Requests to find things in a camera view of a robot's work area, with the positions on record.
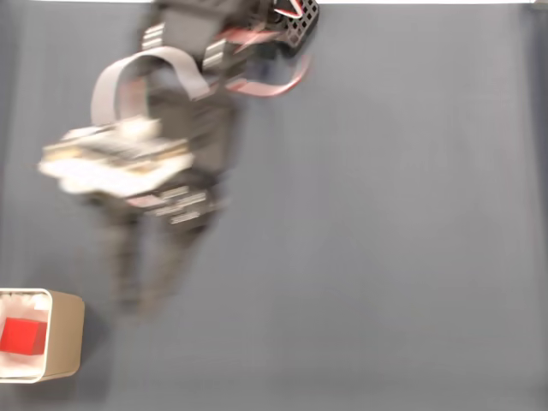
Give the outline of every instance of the cardboard box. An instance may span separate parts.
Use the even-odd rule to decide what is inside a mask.
[[[45,338],[45,360],[40,375],[32,378],[0,378],[0,384],[34,384],[69,377],[80,368],[84,331],[84,301],[71,294],[48,289],[0,289],[0,294],[46,294],[51,298]]]

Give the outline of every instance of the gray surface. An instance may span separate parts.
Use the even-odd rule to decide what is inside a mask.
[[[313,72],[249,102],[230,209],[152,322],[115,313],[93,220],[35,170],[140,7],[29,9],[2,285],[81,295],[85,361],[2,410],[546,408],[544,15],[324,7]]]

